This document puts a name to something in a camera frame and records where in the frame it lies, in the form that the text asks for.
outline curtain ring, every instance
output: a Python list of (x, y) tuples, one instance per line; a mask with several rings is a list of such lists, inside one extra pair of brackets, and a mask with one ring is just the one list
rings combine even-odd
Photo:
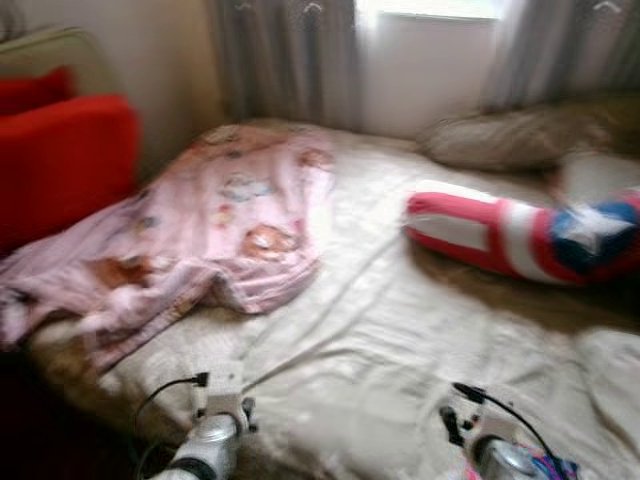
[(311, 2), (309, 5), (307, 5), (304, 10), (302, 11), (302, 13), (307, 13), (309, 12), (309, 10), (311, 10), (312, 8), (315, 8), (318, 12), (322, 12), (324, 10), (324, 8), (322, 8), (322, 5), (317, 4), (316, 2)]
[(236, 3), (235, 7), (236, 7), (236, 10), (238, 11), (253, 9), (253, 5), (251, 4), (251, 2), (242, 2), (240, 4)]

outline pillow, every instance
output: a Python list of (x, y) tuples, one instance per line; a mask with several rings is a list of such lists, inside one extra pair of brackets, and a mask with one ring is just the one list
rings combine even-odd
[(61, 229), (134, 191), (139, 132), (117, 95), (0, 119), (0, 251)]
[(639, 225), (640, 192), (554, 210), (433, 182), (409, 199), (405, 230), (427, 248), (487, 270), (584, 285), (640, 267)]
[(0, 80), (0, 115), (15, 115), (73, 98), (71, 72), (60, 67), (40, 78)]
[(640, 161), (584, 151), (562, 158), (553, 190), (561, 203), (575, 205), (602, 202), (637, 186), (640, 186)]
[(430, 159), (487, 171), (544, 169), (584, 146), (640, 154), (640, 96), (606, 96), (440, 120), (416, 139)]

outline red cushion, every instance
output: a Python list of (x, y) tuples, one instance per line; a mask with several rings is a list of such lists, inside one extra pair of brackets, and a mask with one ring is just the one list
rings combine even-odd
[(138, 124), (117, 95), (0, 119), (0, 250), (64, 229), (134, 191)]
[(74, 96), (71, 72), (60, 67), (40, 78), (0, 80), (0, 115), (15, 115)]

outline red armchair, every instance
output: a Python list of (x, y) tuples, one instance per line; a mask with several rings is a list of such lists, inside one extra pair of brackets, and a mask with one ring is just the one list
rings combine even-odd
[(0, 117), (0, 251), (129, 196), (138, 143), (136, 115), (118, 95)]

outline white stripe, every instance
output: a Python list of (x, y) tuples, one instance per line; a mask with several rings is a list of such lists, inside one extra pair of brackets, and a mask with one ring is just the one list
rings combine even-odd
[(505, 254), (511, 267), (523, 277), (538, 282), (566, 284), (568, 282), (542, 270), (533, 255), (531, 230), (539, 210), (520, 202), (506, 202), (502, 218), (499, 219)]
[(485, 252), (489, 250), (487, 226), (475, 220), (442, 213), (420, 213), (408, 215), (408, 226), (436, 240)]
[(488, 193), (474, 190), (472, 188), (461, 187), (451, 183), (438, 182), (437, 180), (420, 180), (416, 186), (416, 192), (421, 193), (444, 193), (446, 195), (454, 195), (469, 200), (477, 200), (478, 202), (494, 203), (496, 197)]

